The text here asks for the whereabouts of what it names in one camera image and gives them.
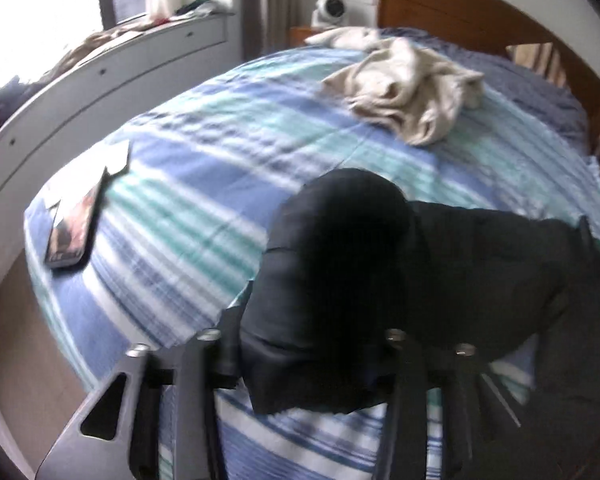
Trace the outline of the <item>striped pillow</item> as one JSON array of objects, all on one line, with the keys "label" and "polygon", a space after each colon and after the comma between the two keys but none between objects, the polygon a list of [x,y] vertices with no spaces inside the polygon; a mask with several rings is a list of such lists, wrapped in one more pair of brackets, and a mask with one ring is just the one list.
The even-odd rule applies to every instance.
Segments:
[{"label": "striped pillow", "polygon": [[559,51],[551,42],[544,44],[514,44],[506,47],[509,59],[528,68],[558,88],[567,87],[567,75]]}]

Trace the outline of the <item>wooden headboard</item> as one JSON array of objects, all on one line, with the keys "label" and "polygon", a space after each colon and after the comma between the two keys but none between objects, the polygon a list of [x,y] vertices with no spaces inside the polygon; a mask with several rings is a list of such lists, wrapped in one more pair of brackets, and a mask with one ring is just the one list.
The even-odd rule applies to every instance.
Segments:
[{"label": "wooden headboard", "polygon": [[503,56],[514,44],[554,44],[567,84],[588,115],[588,145],[600,148],[600,77],[528,14],[503,0],[377,0],[380,28],[414,27],[459,46]]}]

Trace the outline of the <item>black puffer jacket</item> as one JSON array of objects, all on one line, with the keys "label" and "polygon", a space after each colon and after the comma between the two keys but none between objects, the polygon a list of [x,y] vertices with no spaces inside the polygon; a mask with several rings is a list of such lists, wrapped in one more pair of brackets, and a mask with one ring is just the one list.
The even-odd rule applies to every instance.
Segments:
[{"label": "black puffer jacket", "polygon": [[600,479],[600,241],[585,219],[411,202],[359,169],[280,206],[240,322],[261,415],[385,404],[374,475]]}]

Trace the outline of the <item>cream fleece garment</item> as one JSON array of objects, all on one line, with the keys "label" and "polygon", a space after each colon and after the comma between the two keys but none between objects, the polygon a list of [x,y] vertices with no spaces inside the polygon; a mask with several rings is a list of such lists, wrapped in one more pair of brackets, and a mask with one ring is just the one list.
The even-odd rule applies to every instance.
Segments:
[{"label": "cream fleece garment", "polygon": [[391,130],[406,144],[424,146],[445,138],[463,108],[483,97],[483,73],[444,55],[377,29],[339,27],[306,38],[314,47],[364,52],[361,62],[323,79],[353,113]]}]

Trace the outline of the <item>brown curtain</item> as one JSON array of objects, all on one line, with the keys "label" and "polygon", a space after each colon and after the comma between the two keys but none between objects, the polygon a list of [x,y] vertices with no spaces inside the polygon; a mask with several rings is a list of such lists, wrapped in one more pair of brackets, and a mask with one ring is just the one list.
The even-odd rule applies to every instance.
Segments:
[{"label": "brown curtain", "polygon": [[289,47],[300,0],[240,0],[242,56],[245,61]]}]

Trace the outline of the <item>striped blue green bedspread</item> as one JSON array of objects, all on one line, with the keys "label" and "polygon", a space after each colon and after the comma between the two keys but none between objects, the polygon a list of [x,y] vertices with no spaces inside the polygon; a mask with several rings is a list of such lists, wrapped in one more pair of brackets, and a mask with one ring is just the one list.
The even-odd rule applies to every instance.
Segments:
[{"label": "striped blue green bedspread", "polygon": [[324,96],[356,51],[260,58],[131,119],[105,140],[131,163],[104,193],[83,269],[42,263],[50,191],[24,214],[35,295],[87,387],[134,342],[175,344],[209,322],[256,270],[276,207],[337,167],[372,170],[408,196],[543,219],[587,216],[600,237],[600,168],[492,87],[446,139],[404,144]]}]

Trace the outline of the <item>white paper on bed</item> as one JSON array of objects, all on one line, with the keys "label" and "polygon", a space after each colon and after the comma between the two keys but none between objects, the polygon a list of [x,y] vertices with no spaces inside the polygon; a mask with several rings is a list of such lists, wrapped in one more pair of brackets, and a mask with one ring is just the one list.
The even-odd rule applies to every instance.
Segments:
[{"label": "white paper on bed", "polygon": [[111,144],[105,150],[105,170],[110,178],[122,174],[128,168],[131,142],[124,140]]}]

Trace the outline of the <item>smartphone on bed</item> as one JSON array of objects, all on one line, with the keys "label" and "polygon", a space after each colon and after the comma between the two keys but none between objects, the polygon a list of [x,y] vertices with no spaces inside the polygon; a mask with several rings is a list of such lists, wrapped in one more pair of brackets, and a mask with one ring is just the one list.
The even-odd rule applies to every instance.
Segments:
[{"label": "smartphone on bed", "polygon": [[44,263],[51,269],[76,266],[86,254],[102,182],[107,170],[92,168],[70,181],[58,200]]}]

